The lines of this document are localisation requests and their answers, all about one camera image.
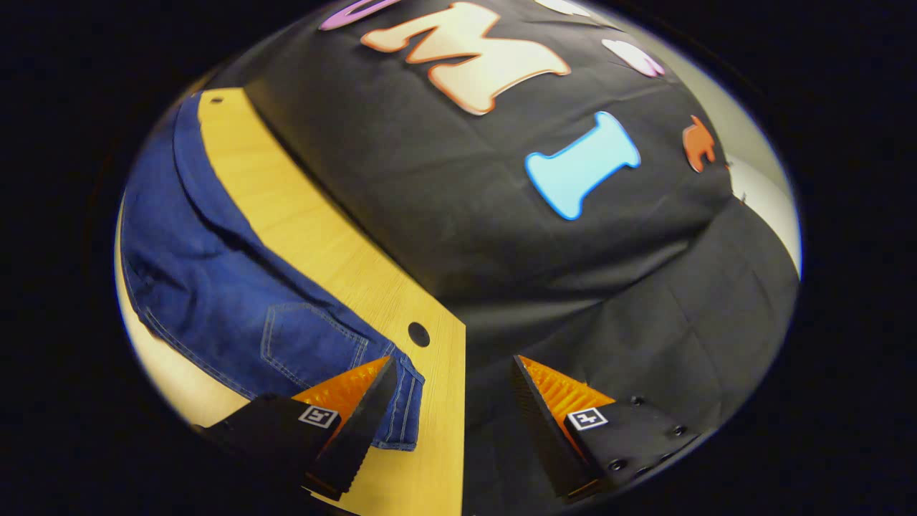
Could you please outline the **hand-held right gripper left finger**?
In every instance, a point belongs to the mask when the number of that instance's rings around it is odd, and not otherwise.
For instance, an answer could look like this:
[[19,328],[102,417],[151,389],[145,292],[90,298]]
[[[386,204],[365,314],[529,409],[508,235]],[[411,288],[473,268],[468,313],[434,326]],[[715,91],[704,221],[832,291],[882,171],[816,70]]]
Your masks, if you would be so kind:
[[337,502],[350,491],[398,385],[390,356],[297,394],[265,393],[193,430],[273,480]]

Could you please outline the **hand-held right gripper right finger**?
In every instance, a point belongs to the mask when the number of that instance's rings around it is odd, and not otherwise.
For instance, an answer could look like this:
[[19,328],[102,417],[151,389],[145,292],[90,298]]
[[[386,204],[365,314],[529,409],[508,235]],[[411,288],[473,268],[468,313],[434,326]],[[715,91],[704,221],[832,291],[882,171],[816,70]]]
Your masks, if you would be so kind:
[[514,394],[538,459],[563,502],[631,489],[701,437],[642,396],[609,395],[523,355]]

